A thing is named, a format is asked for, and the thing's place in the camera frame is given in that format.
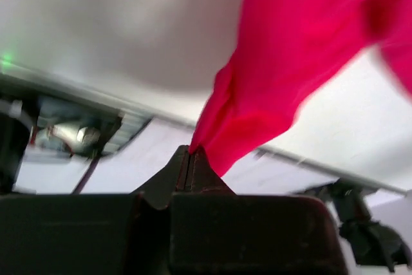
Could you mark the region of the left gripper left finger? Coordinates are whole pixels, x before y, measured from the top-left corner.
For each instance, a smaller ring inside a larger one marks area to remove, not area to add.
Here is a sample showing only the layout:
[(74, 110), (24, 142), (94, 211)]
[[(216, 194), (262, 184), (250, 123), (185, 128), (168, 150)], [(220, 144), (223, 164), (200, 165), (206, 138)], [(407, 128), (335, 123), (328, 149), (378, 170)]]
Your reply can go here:
[(187, 147), (127, 194), (1, 197), (2, 274), (168, 274), (172, 194)]

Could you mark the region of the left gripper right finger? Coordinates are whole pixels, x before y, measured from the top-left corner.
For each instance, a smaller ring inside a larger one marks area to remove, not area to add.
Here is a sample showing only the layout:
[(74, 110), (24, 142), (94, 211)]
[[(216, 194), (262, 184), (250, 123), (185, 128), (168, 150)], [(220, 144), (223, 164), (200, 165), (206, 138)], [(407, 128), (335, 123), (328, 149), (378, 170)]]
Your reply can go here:
[(203, 152), (170, 204), (172, 274), (347, 274), (336, 224), (310, 196), (234, 194)]

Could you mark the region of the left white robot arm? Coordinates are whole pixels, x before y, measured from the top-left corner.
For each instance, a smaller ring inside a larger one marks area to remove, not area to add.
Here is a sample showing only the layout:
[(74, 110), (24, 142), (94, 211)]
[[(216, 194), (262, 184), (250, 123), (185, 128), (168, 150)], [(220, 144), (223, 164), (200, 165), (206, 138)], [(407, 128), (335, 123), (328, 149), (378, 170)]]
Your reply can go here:
[(241, 196), (186, 146), (129, 194), (1, 198), (2, 274), (347, 274), (340, 239), (359, 265), (411, 265), (356, 185)]

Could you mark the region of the crimson red t-shirt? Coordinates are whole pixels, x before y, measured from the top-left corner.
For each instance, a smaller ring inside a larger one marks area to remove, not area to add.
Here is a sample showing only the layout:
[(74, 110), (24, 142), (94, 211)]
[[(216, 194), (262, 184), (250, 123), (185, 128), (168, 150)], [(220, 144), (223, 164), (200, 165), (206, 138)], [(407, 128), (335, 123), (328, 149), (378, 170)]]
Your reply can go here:
[(376, 44), (411, 90), (411, 0), (243, 0), (236, 49), (216, 74), (189, 153), (223, 176), (288, 130), (298, 107)]

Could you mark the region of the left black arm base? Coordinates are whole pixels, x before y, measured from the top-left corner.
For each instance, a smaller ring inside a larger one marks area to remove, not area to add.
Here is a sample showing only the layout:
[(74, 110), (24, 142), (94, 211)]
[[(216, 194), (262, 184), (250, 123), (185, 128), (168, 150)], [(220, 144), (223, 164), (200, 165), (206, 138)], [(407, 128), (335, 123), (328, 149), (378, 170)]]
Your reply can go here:
[(16, 193), (23, 161), (97, 162), (124, 149), (152, 121), (148, 113), (110, 111), (45, 96), (1, 95), (1, 194)]

